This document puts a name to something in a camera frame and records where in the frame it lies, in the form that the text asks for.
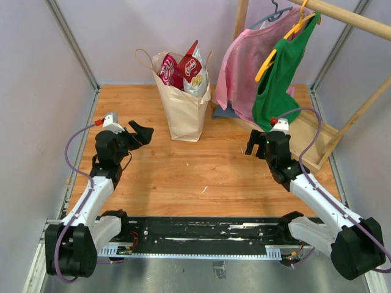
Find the gray floor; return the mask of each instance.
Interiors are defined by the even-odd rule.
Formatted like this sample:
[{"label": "gray floor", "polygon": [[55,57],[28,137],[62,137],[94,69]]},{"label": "gray floor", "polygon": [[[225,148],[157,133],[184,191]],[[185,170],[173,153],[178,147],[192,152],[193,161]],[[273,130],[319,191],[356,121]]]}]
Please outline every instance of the gray floor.
[{"label": "gray floor", "polygon": [[209,259],[129,259],[124,264],[98,265],[90,278],[68,285],[47,276],[41,293],[150,292],[150,293],[368,293],[363,277],[342,278],[330,259],[314,253],[297,269],[277,261]]}]

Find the bag handle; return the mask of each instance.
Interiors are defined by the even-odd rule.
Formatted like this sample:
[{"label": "bag handle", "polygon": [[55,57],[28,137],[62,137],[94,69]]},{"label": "bag handle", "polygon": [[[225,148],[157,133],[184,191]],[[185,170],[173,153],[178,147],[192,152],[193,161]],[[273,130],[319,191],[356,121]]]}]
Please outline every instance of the bag handle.
[{"label": "bag handle", "polygon": [[210,63],[210,59],[211,59],[212,55],[213,55],[213,50],[211,50],[211,51],[209,52],[208,58],[206,58],[206,63],[205,63],[205,68],[206,68],[206,69],[208,69],[208,65],[209,65],[209,63]]},{"label": "bag handle", "polygon": [[[144,52],[144,53],[148,56],[149,61],[151,62],[151,65],[147,65],[147,64],[145,64],[143,61],[140,60],[140,58],[137,56],[137,52],[138,52],[138,51],[142,51],[142,52]],[[147,68],[149,68],[149,69],[151,69],[151,70],[153,71],[153,68],[152,68],[152,58],[151,58],[151,56],[148,54],[148,52],[146,52],[146,50],[141,49],[141,48],[138,48],[138,49],[135,50],[134,55],[136,56],[136,59],[137,59],[138,62],[140,62],[142,65],[144,65],[145,67],[147,67]]]}]

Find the blue cloth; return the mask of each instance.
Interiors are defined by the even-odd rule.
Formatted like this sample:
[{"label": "blue cloth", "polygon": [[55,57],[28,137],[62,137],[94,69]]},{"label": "blue cloth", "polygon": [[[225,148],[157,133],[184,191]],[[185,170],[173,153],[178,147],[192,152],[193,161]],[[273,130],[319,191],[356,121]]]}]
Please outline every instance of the blue cloth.
[{"label": "blue cloth", "polygon": [[213,113],[212,119],[216,119],[218,117],[227,117],[227,118],[240,118],[237,116],[235,111],[232,109],[231,103],[228,102],[228,106],[226,110],[223,110],[220,105],[216,108],[216,110]]}]

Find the wooden floor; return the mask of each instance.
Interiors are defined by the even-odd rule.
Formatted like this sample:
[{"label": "wooden floor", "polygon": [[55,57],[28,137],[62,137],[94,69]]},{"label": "wooden floor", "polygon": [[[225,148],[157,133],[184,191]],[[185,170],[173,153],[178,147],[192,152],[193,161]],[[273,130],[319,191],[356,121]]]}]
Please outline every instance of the wooden floor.
[{"label": "wooden floor", "polygon": [[[296,86],[295,98],[300,105],[311,106],[304,86]],[[123,209],[130,215],[261,217],[297,210],[314,215],[273,180],[265,161],[243,154],[249,132],[224,118],[212,120],[210,105],[196,143],[170,139],[163,105],[153,85],[104,86],[93,120],[111,111],[118,112],[123,126],[135,120],[155,132],[151,144],[132,152],[132,162],[101,212]],[[90,172],[95,135],[101,130],[96,127],[89,133],[80,166],[84,172]],[[328,163],[316,177],[331,194],[338,195]],[[85,177],[77,177],[70,209],[86,184]]]}]

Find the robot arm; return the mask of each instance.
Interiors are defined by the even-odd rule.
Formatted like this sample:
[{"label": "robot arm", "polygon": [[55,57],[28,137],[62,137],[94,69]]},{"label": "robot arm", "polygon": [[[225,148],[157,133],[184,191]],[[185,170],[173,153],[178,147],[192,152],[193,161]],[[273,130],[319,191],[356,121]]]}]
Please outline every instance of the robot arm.
[{"label": "robot arm", "polygon": [[126,212],[105,212],[94,225],[95,219],[117,187],[122,168],[120,163],[129,152],[150,143],[153,128],[145,128],[134,121],[129,125],[136,133],[129,133],[118,124],[116,113],[109,113],[103,121],[103,131],[95,137],[97,154],[92,159],[90,176],[93,180],[81,195],[72,211],[58,225],[49,225],[45,231],[46,271],[56,275],[55,246],[59,235],[66,231],[59,249],[58,263],[65,276],[89,277],[97,264],[97,252],[111,239],[120,240],[130,233]]},{"label": "robot arm", "polygon": [[299,162],[291,158],[287,120],[281,118],[274,123],[268,133],[256,130],[251,132],[246,154],[251,154],[254,145],[259,145],[257,157],[266,160],[274,180],[307,203],[325,224],[316,224],[299,212],[289,213],[279,220],[278,229],[283,239],[286,242],[293,239],[302,240],[317,248],[331,258],[334,267],[348,280],[385,263],[383,252],[348,216],[382,244],[379,223],[373,218],[363,219],[342,205],[309,170],[306,169],[307,174],[304,174]]}]

